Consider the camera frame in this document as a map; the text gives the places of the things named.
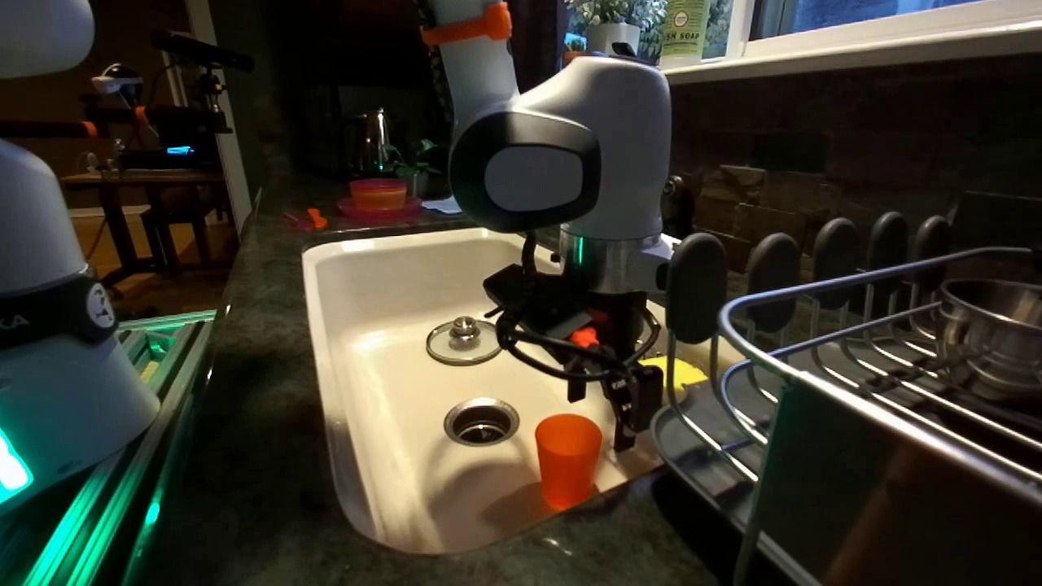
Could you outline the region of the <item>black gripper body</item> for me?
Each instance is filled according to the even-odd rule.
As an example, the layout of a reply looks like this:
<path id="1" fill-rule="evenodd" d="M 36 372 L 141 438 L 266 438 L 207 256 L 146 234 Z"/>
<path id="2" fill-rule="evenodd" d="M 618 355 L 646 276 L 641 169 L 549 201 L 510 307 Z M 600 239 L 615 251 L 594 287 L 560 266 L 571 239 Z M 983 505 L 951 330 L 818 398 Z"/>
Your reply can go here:
<path id="1" fill-rule="evenodd" d="M 482 280 L 495 304 L 495 338 L 520 364 L 560 379 L 584 364 L 585 380 L 615 380 L 656 342 L 641 295 L 588 295 L 562 275 L 510 265 Z"/>

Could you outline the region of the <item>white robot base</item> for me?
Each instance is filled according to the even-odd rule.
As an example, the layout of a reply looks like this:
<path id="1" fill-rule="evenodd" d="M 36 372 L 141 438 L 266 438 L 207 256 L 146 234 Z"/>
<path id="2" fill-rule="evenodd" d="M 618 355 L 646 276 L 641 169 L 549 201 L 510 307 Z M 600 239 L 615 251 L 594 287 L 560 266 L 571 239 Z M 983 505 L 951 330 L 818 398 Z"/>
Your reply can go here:
<path id="1" fill-rule="evenodd" d="M 0 514 L 124 450 L 157 411 L 53 165 L 0 140 Z"/>

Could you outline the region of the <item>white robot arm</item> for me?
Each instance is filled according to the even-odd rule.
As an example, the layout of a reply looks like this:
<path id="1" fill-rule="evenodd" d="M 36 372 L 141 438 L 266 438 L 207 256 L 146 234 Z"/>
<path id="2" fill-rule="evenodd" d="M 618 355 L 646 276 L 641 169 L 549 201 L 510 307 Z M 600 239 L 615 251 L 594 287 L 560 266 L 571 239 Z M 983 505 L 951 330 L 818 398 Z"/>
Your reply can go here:
<path id="1" fill-rule="evenodd" d="M 457 201 L 490 233 L 556 239 L 554 275 L 518 261 L 485 280 L 495 338 L 560 379 L 571 400 L 600 389 L 613 445 L 627 450 L 662 409 L 662 376 L 641 355 L 656 338 L 648 304 L 676 251 L 662 229 L 671 88 L 621 57 L 578 57 L 520 88 L 508 0 L 418 0 L 418 15 L 452 116 Z"/>

